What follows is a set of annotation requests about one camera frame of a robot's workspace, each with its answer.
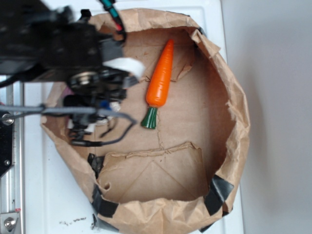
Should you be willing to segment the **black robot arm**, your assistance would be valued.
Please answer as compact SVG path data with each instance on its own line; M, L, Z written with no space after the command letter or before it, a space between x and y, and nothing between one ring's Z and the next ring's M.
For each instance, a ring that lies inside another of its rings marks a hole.
M112 18L118 39L91 25L87 9L75 20L68 6L53 10L40 0L1 1L0 73L6 76L1 87L15 82L64 82L71 91L60 107L1 106L1 123L33 114L68 116L71 143L80 147L105 145L84 139L89 127L100 120L125 118L136 124L110 104L126 98L126 90L138 83L145 68L123 55L127 33L114 2L101 4Z

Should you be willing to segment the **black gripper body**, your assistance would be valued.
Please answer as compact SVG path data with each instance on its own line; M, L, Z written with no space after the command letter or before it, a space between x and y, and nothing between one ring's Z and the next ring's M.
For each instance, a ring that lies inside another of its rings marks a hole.
M133 58L123 57L122 46L127 33L118 12L110 9L109 14L116 25L116 30L122 36L120 40L112 37L101 40L103 68L96 72L83 72L71 77L68 86L74 92L64 98L65 106L93 107L95 113L73 113L70 116L68 128L71 143L74 146L104 146L121 141L136 121L125 113L113 109L113 105L126 98L127 88L138 83L144 73L144 65ZM130 125L123 134L110 141L87 141L85 135L93 132L98 123L110 124L112 119L125 118Z

